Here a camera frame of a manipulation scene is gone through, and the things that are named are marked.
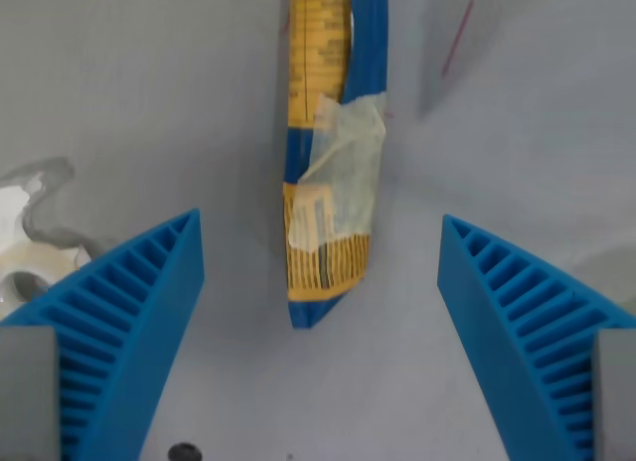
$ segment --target white surface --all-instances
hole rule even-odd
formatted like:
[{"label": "white surface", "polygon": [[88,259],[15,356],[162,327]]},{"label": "white surface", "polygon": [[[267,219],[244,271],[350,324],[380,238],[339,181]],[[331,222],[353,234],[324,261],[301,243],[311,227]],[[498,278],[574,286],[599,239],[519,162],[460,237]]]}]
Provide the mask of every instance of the white surface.
[{"label": "white surface", "polygon": [[0,0],[0,170],[69,155],[58,217],[98,236],[203,210],[208,285],[142,460],[183,440],[206,460],[504,460],[435,287],[441,215],[565,268],[630,234],[634,2],[510,0],[491,20],[476,0],[479,46],[429,93],[435,6],[392,0],[369,277],[295,333],[284,0]]}]

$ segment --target white tape roll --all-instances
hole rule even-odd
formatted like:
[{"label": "white tape roll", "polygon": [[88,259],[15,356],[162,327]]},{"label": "white tape roll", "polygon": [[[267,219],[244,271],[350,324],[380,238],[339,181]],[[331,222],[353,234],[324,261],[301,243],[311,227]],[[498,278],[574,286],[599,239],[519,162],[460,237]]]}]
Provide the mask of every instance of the white tape roll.
[{"label": "white tape roll", "polygon": [[52,286],[77,270],[64,251],[46,243],[18,242],[0,253],[0,320],[26,303],[15,289],[14,276],[27,272]]}]

